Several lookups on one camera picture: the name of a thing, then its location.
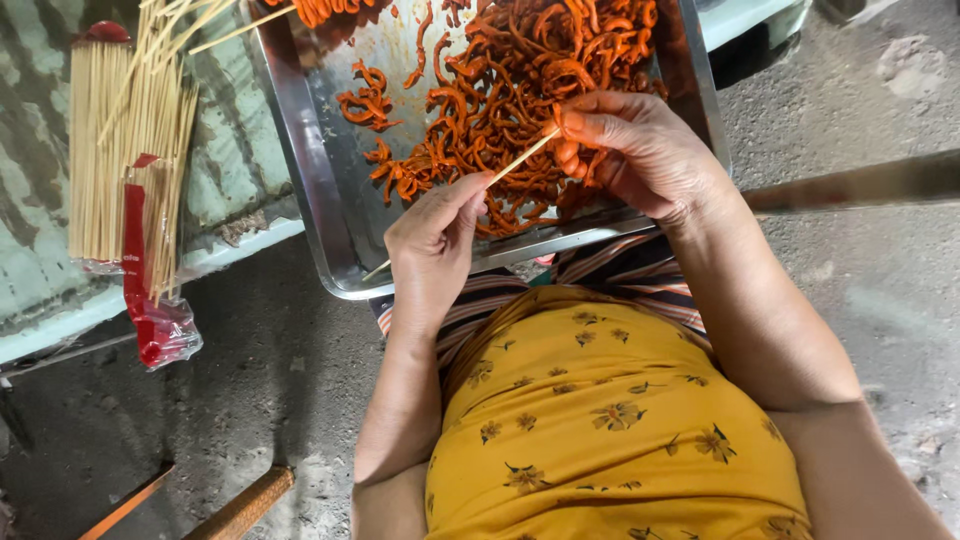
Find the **concrete floor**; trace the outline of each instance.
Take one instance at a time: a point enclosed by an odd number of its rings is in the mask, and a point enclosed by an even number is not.
[[[721,93],[738,184],[960,148],[958,24],[953,0],[902,0],[846,29],[812,13],[792,58]],[[881,56],[917,35],[929,38],[899,64],[913,71],[885,85]],[[956,216],[875,209],[763,222],[846,344],[901,465],[955,534]],[[382,354],[366,304],[323,291],[303,236],[184,294],[206,342],[190,361],[144,373],[127,344],[14,380],[36,449],[10,449],[0,487],[22,536],[79,536],[167,459],[177,463],[167,486],[106,538],[181,538],[274,460],[297,467],[295,492],[247,538],[347,537],[352,443]]]

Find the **striped cloth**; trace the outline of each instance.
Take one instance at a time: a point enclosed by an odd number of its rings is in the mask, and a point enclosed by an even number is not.
[[[554,257],[550,278],[554,284],[583,286],[636,302],[707,336],[680,265],[660,230],[619,236],[562,252]],[[468,277],[437,334],[440,367],[450,363],[487,317],[529,289],[527,282],[506,268]],[[373,298],[370,307],[380,331],[387,335],[394,312],[394,296]]]

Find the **woman's right hand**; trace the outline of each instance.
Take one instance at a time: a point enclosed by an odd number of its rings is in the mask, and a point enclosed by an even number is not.
[[[597,91],[570,100],[563,111],[570,140],[555,154],[564,172],[572,175],[580,164],[581,143],[609,148],[596,179],[664,225],[710,211],[736,191],[703,141],[657,96]]]

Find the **stainless steel tray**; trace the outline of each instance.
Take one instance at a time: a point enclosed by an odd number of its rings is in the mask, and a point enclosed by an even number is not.
[[[423,0],[394,0],[398,18],[384,9],[356,27],[326,29],[322,36],[307,33],[299,21],[284,17],[260,25],[252,36],[254,69],[263,85],[273,89],[264,93],[317,270],[327,290],[341,298],[360,300],[393,292],[389,273],[368,282],[361,279],[387,258],[383,233],[402,214],[403,205],[395,195],[384,206],[382,188],[367,179],[372,166],[361,154],[375,148],[375,134],[348,123],[333,96],[360,85],[350,69],[357,58],[382,69],[395,103],[391,117],[404,120],[382,136],[395,156],[405,157],[422,140],[432,119],[424,115],[423,98],[436,85],[429,60],[433,44],[449,30],[453,45],[443,54],[454,54],[465,46],[464,27],[448,29],[440,3],[434,0],[435,20],[423,39],[427,68],[410,90],[403,90],[402,82],[416,66],[415,17],[425,16]],[[658,8],[660,21],[653,39],[660,74],[670,89],[668,103],[729,168],[730,154],[693,0],[659,0]],[[461,12],[461,16],[469,19],[472,12],[466,16]],[[355,38],[355,46],[346,44],[347,37]],[[561,226],[477,241],[470,270],[480,272],[650,227],[653,222],[632,209],[599,209]]]

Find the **woman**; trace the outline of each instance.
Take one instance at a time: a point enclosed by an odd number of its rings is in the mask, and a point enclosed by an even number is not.
[[[566,284],[464,287],[489,177],[410,207],[385,237],[396,298],[354,537],[951,538],[685,123],[657,98],[595,92],[564,126],[564,171],[579,143],[612,149],[598,177],[661,232],[564,254]]]

